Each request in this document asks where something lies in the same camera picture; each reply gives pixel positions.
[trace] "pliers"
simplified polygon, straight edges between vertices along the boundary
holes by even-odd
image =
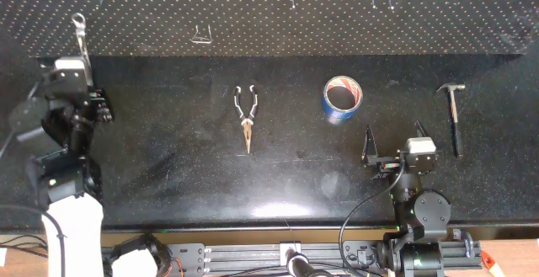
[[[236,108],[236,112],[239,115],[239,119],[242,120],[241,125],[243,126],[243,134],[245,135],[245,145],[247,146],[247,153],[250,153],[251,151],[251,125],[253,125],[254,116],[256,115],[256,112],[259,109],[259,96],[256,94],[256,90],[254,89],[254,85],[249,87],[249,90],[251,91],[251,96],[253,96],[253,107],[251,107],[251,111],[249,112],[249,116],[245,116],[245,114],[242,111],[242,108],[240,107],[240,96],[242,93],[242,88],[236,87],[234,89],[234,108]]]

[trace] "hammer handle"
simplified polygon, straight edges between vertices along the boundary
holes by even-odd
[[[461,159],[462,153],[462,138],[461,132],[458,130],[458,122],[453,122],[453,142],[455,144],[455,157]]]

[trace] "silver wrench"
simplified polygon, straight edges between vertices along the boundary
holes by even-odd
[[[88,71],[86,72],[86,84],[89,87],[93,86],[92,79],[92,66],[90,65],[90,57],[88,57],[88,48],[86,47],[86,19],[81,13],[75,13],[71,16],[72,22],[77,28],[75,30],[75,35],[77,36],[78,46],[81,49],[81,56],[86,61],[88,65]]]

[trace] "black table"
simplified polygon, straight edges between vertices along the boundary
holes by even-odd
[[[539,222],[539,51],[525,56],[93,57],[115,123],[100,125],[93,158],[104,181],[104,229],[334,227],[385,188],[360,165],[371,125],[382,156],[414,136],[420,120],[442,150],[425,187],[452,201],[451,225]],[[356,79],[365,94],[347,123],[329,124],[323,85]],[[33,78],[0,77],[2,124]],[[465,156],[451,149],[443,83],[456,94]],[[259,114],[251,154],[233,110],[236,85],[255,84]],[[244,107],[250,102],[245,97]],[[0,202],[31,204],[24,159],[13,143],[0,160]],[[2,213],[5,229],[39,227],[38,217]],[[388,196],[360,209],[357,227],[394,226]]]

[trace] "hammer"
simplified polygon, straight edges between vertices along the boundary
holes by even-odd
[[[461,132],[458,130],[458,117],[456,116],[456,104],[455,104],[455,92],[456,89],[464,89],[466,86],[464,84],[456,83],[446,83],[438,88],[440,91],[442,88],[447,88],[449,92],[449,98],[451,99],[451,116],[453,117],[453,143],[455,145],[455,157],[462,158],[462,143],[461,143]]]

